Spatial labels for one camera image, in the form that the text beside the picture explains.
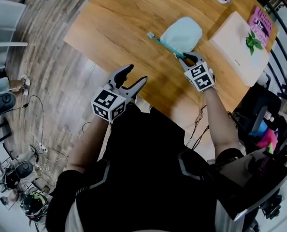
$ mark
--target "power strip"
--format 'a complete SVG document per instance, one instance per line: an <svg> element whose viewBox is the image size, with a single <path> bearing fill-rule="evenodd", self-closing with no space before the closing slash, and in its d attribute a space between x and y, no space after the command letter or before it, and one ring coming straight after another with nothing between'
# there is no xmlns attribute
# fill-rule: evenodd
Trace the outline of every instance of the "power strip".
<svg viewBox="0 0 287 232"><path fill-rule="evenodd" d="M42 167L39 163L35 163L34 166L35 166L39 171L41 171L41 172L44 171L43 167Z"/></svg>
<svg viewBox="0 0 287 232"><path fill-rule="evenodd" d="M43 152L47 152L47 148L42 144L42 143L39 143L39 147L40 149L43 151Z"/></svg>

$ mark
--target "green plant illustration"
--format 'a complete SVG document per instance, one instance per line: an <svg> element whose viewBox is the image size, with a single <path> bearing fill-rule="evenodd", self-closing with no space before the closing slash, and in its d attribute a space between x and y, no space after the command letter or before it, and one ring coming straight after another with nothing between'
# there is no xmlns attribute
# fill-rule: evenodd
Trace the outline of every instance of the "green plant illustration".
<svg viewBox="0 0 287 232"><path fill-rule="evenodd" d="M246 45L250 49L251 56L254 53L254 46L259 50L263 49L261 42L258 39L256 39L255 33L252 30L251 30L251 34L249 33L249 36L246 37Z"/></svg>

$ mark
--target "person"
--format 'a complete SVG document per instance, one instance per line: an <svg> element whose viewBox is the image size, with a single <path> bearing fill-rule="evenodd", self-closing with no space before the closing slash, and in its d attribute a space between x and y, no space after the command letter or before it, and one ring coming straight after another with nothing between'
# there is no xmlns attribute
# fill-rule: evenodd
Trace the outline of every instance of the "person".
<svg viewBox="0 0 287 232"><path fill-rule="evenodd" d="M21 76L20 80L9 80L7 77L0 78L0 92L11 91L16 98L29 95L28 87L31 80L26 74Z"/></svg>
<svg viewBox="0 0 287 232"><path fill-rule="evenodd" d="M203 92L216 162L242 157L238 135L217 92ZM185 132L155 108L133 103L112 124L95 116L57 180L46 227L58 231L214 231L216 197L200 176L207 162L184 145Z"/></svg>

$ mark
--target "person's arm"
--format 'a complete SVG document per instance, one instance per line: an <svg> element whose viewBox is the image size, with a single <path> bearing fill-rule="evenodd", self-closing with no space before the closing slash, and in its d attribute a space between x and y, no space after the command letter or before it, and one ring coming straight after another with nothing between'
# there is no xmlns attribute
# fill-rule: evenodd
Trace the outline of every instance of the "person's arm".
<svg viewBox="0 0 287 232"><path fill-rule="evenodd" d="M108 128L108 121L95 116L84 134L76 141L66 166L67 170L83 173L96 163L104 137Z"/></svg>
<svg viewBox="0 0 287 232"><path fill-rule="evenodd" d="M204 90L208 110L209 131L215 146L215 157L229 148L239 149L238 132L213 88Z"/></svg>

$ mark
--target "pink book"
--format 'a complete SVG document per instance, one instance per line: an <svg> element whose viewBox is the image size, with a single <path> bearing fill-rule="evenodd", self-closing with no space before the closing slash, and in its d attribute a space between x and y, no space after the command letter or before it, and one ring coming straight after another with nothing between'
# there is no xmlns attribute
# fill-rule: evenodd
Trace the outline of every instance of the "pink book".
<svg viewBox="0 0 287 232"><path fill-rule="evenodd" d="M251 15L249 26L255 33L256 38L261 41L262 46L266 47L271 30L273 28L273 22L258 6L255 8L254 13Z"/></svg>

